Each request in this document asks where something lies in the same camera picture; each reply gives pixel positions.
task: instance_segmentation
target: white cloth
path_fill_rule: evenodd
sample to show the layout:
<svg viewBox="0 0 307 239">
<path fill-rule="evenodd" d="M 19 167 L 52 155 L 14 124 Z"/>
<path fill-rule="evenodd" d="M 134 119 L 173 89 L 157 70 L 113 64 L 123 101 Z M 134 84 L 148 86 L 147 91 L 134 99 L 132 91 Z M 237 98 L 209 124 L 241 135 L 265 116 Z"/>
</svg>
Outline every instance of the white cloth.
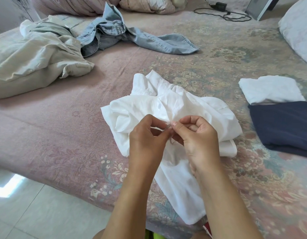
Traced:
<svg viewBox="0 0 307 239">
<path fill-rule="evenodd" d="M 43 88 L 57 78 L 82 76 L 94 64 L 81 54 L 76 38 L 52 32 L 30 32 L 24 22 L 24 38 L 0 50 L 0 98 Z"/>
<path fill-rule="evenodd" d="M 241 90 L 250 105 L 305 101 L 296 81 L 283 76 L 261 76 L 258 79 L 239 81 Z"/>
<path fill-rule="evenodd" d="M 114 100 L 101 110 L 121 154 L 126 157 L 129 155 L 129 133 L 147 114 L 167 123 L 186 115 L 204 117 L 217 130 L 221 156 L 236 155 L 232 139 L 242 133 L 235 115 L 222 100 L 194 96 L 170 84 L 153 70 L 147 76 L 135 74 L 131 95 Z M 155 179 L 186 224 L 194 224 L 205 215 L 199 186 L 182 145 L 167 142 Z"/>
<path fill-rule="evenodd" d="M 307 0 L 295 3 L 278 26 L 287 43 L 307 62 Z"/>
</svg>

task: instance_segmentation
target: white floor tile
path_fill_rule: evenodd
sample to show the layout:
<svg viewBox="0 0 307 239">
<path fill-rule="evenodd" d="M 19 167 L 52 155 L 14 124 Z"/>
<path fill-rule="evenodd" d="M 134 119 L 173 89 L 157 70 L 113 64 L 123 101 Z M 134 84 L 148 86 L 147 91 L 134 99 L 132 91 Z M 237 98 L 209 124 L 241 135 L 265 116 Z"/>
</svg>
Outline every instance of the white floor tile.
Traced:
<svg viewBox="0 0 307 239">
<path fill-rule="evenodd" d="M 35 239 L 35 237 L 32 237 L 16 228 L 13 228 L 6 239 Z"/>
<path fill-rule="evenodd" d="M 13 226 L 7 225 L 0 221 L 0 239 L 5 239 L 12 229 Z"/>
<path fill-rule="evenodd" d="M 92 238 L 111 213 L 44 185 L 16 228 L 39 239 Z"/>
<path fill-rule="evenodd" d="M 43 184 L 0 169 L 0 220 L 14 226 Z"/>
</svg>

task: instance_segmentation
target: bed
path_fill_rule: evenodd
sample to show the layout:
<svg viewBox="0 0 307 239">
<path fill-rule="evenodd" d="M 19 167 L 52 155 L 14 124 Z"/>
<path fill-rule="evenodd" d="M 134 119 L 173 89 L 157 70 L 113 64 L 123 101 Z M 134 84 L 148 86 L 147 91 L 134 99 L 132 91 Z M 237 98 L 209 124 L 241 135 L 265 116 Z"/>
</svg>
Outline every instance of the bed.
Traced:
<svg viewBox="0 0 307 239">
<path fill-rule="evenodd" d="M 188 10 L 204 0 L 189 0 Z M 183 11 L 168 16 L 122 11 L 128 26 L 162 35 L 178 32 L 200 51 L 162 54 L 118 43 L 88 58 L 91 73 L 0 100 L 0 167 L 112 210 L 128 172 L 100 107 L 130 94 L 135 73 L 152 69 L 197 96 L 224 100 L 243 129 L 236 157 L 223 158 L 266 238 L 307 238 L 307 158 L 269 151 L 257 137 L 238 81 L 264 75 L 297 80 L 307 99 L 307 63 L 280 35 L 273 18 L 232 23 Z M 77 34 L 93 18 L 58 15 Z M 18 29 L 0 34 L 0 47 L 20 39 Z M 203 218 L 186 225 L 153 181 L 147 228 L 167 238 L 189 238 Z"/>
</svg>

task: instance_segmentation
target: folded navy blue clothing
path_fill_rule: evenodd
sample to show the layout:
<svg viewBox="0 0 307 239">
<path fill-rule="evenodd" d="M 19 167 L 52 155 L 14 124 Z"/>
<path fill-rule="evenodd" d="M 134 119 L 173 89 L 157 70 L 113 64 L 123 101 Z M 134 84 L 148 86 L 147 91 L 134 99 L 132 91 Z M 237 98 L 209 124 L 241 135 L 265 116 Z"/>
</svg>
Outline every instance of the folded navy blue clothing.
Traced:
<svg viewBox="0 0 307 239">
<path fill-rule="evenodd" d="M 249 109 L 266 148 L 307 157 L 307 101 L 249 105 Z"/>
</svg>

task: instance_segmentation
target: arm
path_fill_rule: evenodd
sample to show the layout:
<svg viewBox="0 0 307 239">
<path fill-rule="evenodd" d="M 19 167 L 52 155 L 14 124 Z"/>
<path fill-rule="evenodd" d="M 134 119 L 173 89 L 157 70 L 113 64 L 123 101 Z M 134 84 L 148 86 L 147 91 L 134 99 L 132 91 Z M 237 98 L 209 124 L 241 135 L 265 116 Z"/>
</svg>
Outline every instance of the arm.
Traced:
<svg viewBox="0 0 307 239">
<path fill-rule="evenodd" d="M 173 129 L 151 116 L 145 116 L 129 134 L 129 170 L 104 233 L 94 239 L 144 239 L 147 199 L 152 180 L 162 160 Z"/>
<path fill-rule="evenodd" d="M 183 117 L 172 127 L 198 181 L 214 239 L 263 239 L 223 169 L 216 130 L 199 116 Z"/>
</svg>

